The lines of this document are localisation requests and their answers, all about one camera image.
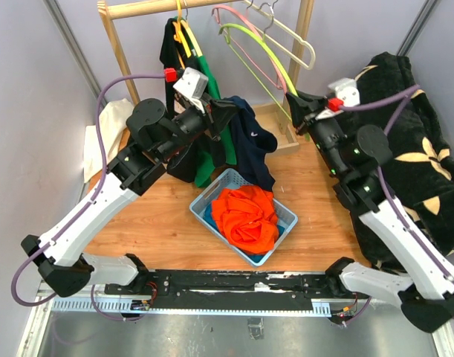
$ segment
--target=white towel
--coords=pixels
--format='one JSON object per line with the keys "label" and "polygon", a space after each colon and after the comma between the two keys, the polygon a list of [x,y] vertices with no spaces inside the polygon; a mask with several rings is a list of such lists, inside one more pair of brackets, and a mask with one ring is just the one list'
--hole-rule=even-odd
{"label": "white towel", "polygon": [[[101,136],[106,150],[108,163],[117,155],[126,119],[132,114],[134,106],[127,99],[109,102],[100,114]],[[85,149],[83,153],[85,182],[101,170],[100,144],[96,136],[96,126],[86,127]]]}

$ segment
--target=red connector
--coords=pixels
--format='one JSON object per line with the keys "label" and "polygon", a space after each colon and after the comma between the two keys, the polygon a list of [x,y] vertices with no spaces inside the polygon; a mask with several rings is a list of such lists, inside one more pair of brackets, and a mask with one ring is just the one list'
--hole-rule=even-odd
{"label": "red connector", "polygon": [[333,112],[338,112],[340,106],[344,105],[344,101],[339,98],[331,98],[328,100],[328,108]]}
{"label": "red connector", "polygon": [[166,82],[177,82],[178,80],[178,73],[175,68],[166,68],[164,69],[164,75],[166,76]]}

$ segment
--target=laundry basket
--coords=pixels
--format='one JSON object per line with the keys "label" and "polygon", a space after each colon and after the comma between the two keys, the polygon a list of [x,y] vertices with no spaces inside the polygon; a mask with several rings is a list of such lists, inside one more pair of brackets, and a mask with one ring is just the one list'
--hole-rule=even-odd
{"label": "laundry basket", "polygon": [[246,181],[239,173],[237,173],[234,169],[226,169],[212,184],[207,187],[204,192],[197,197],[194,202],[190,204],[190,210],[194,213],[195,217],[198,221],[207,227],[209,231],[215,234],[219,239],[222,240],[225,244],[227,244],[230,248],[232,248],[236,253],[240,254],[240,256],[245,259],[249,264],[252,266],[262,266],[271,256],[271,254],[278,248],[284,238],[291,232],[291,229],[296,225],[298,222],[298,216],[288,210],[284,205],[279,203],[276,199],[274,199],[274,210],[276,211],[276,215],[278,216],[278,225],[282,226],[285,231],[278,238],[276,241],[274,248],[271,249],[265,256],[259,261],[254,262],[247,256],[242,250],[238,249],[237,247],[229,244],[228,240],[223,237],[214,227],[212,227],[207,221],[204,219],[205,208],[214,200],[220,196],[220,192],[224,188],[230,188],[232,190],[236,190],[241,186],[246,184],[251,184],[250,182]]}

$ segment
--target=orange cloth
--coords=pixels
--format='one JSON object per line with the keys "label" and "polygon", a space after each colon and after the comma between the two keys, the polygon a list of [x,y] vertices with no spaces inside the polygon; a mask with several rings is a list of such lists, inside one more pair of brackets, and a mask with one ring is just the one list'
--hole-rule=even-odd
{"label": "orange cloth", "polygon": [[212,201],[212,218],[231,245],[249,254],[265,254],[278,240],[273,193],[258,186],[223,189]]}

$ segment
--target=gray wall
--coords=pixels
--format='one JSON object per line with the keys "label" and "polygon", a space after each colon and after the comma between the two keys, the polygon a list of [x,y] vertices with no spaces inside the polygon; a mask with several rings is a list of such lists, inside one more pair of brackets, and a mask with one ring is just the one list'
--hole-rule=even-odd
{"label": "gray wall", "polygon": [[[30,309],[10,296],[20,242],[62,218],[80,196],[88,90],[40,0],[0,1],[0,356],[14,356]],[[33,299],[31,266],[19,291]]]}
{"label": "gray wall", "polygon": [[[120,75],[100,17],[96,1],[58,0],[59,4],[101,85]],[[126,0],[108,0],[120,4]],[[423,0],[389,1],[316,1],[311,21],[309,42],[316,48],[317,65],[313,71],[302,71],[298,88],[303,91],[323,93],[326,85],[344,76],[355,75],[372,56],[382,51],[396,52],[409,30]],[[235,4],[244,13],[245,6]],[[295,28],[299,0],[280,0],[275,6],[278,19]],[[211,7],[189,11],[189,23],[199,41],[212,72],[224,96],[237,94],[252,104],[270,102],[268,95],[241,64],[236,55],[218,34],[218,25],[210,16]],[[160,44],[163,29],[169,16],[176,12],[121,19],[115,22],[132,73],[159,72]],[[250,11],[250,19],[258,26],[268,21]],[[233,16],[222,12],[222,22],[236,22]],[[271,36],[291,48],[292,39],[277,28],[268,31]],[[251,39],[233,30],[232,35],[244,45],[262,68],[273,74],[267,56]],[[286,56],[279,56],[288,69]],[[138,81],[141,98],[163,99],[161,81]],[[126,86],[120,84],[108,95],[109,100],[127,96]]]}
{"label": "gray wall", "polygon": [[454,156],[454,1],[440,1],[409,57]]}

